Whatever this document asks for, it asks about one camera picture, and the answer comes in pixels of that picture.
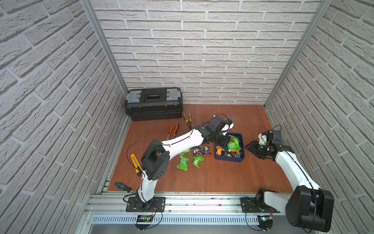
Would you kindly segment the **dark blue storage box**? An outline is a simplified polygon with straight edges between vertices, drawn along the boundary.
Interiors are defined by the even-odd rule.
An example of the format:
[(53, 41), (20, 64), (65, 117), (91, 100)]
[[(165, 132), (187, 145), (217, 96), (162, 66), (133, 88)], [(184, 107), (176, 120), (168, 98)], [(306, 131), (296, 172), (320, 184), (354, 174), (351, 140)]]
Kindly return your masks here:
[(244, 160), (244, 143), (243, 137), (238, 133), (228, 134), (231, 137), (227, 146), (221, 146), (215, 143), (214, 158), (216, 160), (242, 162)]

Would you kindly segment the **black silver cookie packet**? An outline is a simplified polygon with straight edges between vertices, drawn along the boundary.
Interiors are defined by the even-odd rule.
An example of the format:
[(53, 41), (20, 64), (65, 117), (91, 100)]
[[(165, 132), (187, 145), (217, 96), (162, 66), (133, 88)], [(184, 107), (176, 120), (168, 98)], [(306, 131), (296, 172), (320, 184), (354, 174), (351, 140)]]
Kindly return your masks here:
[(193, 147), (193, 155), (196, 156), (196, 155), (204, 155), (205, 152), (203, 151), (203, 149), (200, 147), (200, 146), (197, 146), (197, 147)]

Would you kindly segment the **green cookie packet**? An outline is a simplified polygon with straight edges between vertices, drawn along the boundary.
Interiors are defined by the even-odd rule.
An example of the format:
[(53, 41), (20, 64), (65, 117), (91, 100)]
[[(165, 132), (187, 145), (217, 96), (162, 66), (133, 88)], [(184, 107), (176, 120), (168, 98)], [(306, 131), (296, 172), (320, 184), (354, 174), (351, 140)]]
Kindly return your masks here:
[(184, 155), (186, 155), (186, 154), (187, 154), (187, 155), (190, 155), (190, 154), (191, 154), (190, 149), (181, 152), (179, 155), (180, 155), (180, 156), (184, 156)]
[(188, 170), (189, 160), (190, 159), (187, 157), (180, 156), (180, 163), (176, 166), (176, 168), (186, 172)]
[(202, 157), (202, 156), (194, 156), (193, 157), (193, 162), (192, 164), (196, 167), (196, 168), (201, 168), (200, 167), (200, 163), (202, 163), (205, 159)]

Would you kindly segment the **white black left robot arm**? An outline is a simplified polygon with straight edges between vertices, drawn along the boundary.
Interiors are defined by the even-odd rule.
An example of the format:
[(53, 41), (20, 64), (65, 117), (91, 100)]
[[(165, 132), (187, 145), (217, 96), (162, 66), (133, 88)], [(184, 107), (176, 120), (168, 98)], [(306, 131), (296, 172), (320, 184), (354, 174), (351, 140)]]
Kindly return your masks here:
[(180, 153), (210, 142), (227, 146), (230, 142), (228, 132), (233, 126), (232, 120), (215, 116), (177, 138), (150, 142), (141, 158), (142, 180), (136, 197), (145, 204), (153, 200), (157, 181), (166, 173), (169, 161)]

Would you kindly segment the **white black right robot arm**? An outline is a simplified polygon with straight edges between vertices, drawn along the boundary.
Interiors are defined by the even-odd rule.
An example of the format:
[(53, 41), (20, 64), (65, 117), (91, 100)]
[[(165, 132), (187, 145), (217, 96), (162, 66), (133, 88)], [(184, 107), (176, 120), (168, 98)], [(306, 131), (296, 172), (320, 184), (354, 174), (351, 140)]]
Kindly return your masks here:
[(255, 204), (259, 208), (273, 208), (284, 214), (293, 227), (329, 232), (334, 208), (334, 196), (323, 190), (300, 165), (294, 150), (283, 143), (280, 131), (259, 134), (245, 148), (261, 160), (276, 162), (288, 178), (293, 194), (285, 198), (279, 193), (260, 189)]

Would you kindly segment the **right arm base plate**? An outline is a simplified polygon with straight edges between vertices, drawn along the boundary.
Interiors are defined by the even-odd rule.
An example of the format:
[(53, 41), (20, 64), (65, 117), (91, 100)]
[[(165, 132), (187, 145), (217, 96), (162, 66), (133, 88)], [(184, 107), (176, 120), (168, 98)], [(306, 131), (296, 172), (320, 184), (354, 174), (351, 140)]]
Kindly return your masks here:
[(266, 205), (259, 204), (255, 198), (242, 197), (240, 198), (241, 209), (243, 213), (280, 213), (278, 210)]

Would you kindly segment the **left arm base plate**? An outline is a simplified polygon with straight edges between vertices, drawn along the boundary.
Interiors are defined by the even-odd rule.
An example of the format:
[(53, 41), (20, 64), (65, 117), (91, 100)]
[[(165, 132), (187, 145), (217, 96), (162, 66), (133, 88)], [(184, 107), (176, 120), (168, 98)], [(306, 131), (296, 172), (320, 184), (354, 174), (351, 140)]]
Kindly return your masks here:
[(126, 212), (153, 212), (155, 209), (158, 212), (164, 212), (165, 202), (165, 197), (154, 197), (148, 202), (143, 202), (138, 197), (130, 197), (127, 202)]

